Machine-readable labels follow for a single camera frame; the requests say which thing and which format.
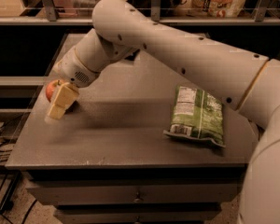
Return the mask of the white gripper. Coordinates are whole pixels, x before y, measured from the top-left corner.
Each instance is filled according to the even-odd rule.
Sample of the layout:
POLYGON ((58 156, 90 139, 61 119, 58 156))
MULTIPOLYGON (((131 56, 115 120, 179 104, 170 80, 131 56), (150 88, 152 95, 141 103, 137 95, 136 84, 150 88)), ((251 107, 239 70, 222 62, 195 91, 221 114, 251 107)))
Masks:
POLYGON ((59 120, 72 106, 79 96, 78 88, 90 86, 98 78, 99 73, 89 70, 76 55, 75 48, 71 48, 53 66, 53 70, 65 81, 55 89, 46 120, 59 120))

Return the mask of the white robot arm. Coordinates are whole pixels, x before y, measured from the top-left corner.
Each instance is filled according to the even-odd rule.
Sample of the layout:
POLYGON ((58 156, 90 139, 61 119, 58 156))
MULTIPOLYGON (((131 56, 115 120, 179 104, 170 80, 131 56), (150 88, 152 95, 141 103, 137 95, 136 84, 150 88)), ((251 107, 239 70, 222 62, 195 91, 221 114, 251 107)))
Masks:
POLYGON ((48 115, 60 119, 109 64, 141 49, 263 128, 237 224, 280 224, 280 61, 156 23, 123 0, 101 0, 91 31, 56 66, 64 83, 48 115))

